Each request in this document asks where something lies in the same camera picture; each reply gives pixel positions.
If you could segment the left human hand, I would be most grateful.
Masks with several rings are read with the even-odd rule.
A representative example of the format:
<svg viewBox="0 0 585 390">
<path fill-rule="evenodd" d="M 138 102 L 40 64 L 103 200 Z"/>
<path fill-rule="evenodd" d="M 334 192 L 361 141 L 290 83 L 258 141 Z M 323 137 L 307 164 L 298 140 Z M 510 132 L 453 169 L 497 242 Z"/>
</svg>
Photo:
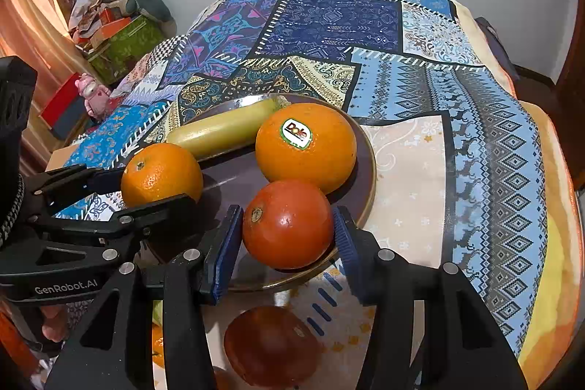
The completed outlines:
<svg viewBox="0 0 585 390">
<path fill-rule="evenodd" d="M 67 306 L 52 305 L 43 306 L 41 311 L 44 315 L 42 332 L 49 341 L 60 342 L 67 337 Z"/>
</svg>

